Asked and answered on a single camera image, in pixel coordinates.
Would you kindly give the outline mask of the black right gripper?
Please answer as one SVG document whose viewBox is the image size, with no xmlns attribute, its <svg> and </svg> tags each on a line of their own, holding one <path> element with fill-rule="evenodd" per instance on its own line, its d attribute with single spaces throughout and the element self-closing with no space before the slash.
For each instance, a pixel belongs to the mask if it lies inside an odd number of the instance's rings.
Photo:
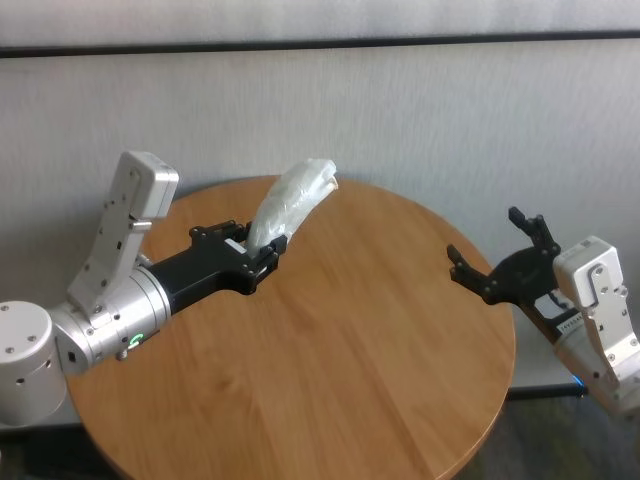
<svg viewBox="0 0 640 480">
<path fill-rule="evenodd" d="M 526 217 L 515 206 L 508 210 L 513 225 L 524 232 L 533 247 L 519 250 L 503 259 L 489 274 L 473 268 L 453 245 L 446 247 L 452 266 L 450 278 L 471 291 L 488 305 L 510 303 L 516 306 L 550 342 L 561 337 L 559 326 L 573 315 L 576 308 L 569 308 L 555 317 L 546 317 L 536 307 L 536 301 L 558 288 L 553 260 L 561 252 L 542 215 Z"/>
</svg>

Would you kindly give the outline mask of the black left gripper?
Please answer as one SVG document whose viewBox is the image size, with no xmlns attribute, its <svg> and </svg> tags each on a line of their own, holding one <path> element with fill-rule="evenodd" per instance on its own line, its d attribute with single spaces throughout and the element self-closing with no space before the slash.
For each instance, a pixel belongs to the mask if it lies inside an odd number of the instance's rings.
<svg viewBox="0 0 640 480">
<path fill-rule="evenodd" d="M 287 237 L 280 235 L 250 260 L 242 251 L 250 223 L 234 220 L 189 231 L 189 248 L 153 264 L 149 272 L 160 283 L 173 315 L 218 291 L 254 294 L 278 268 Z"/>
</svg>

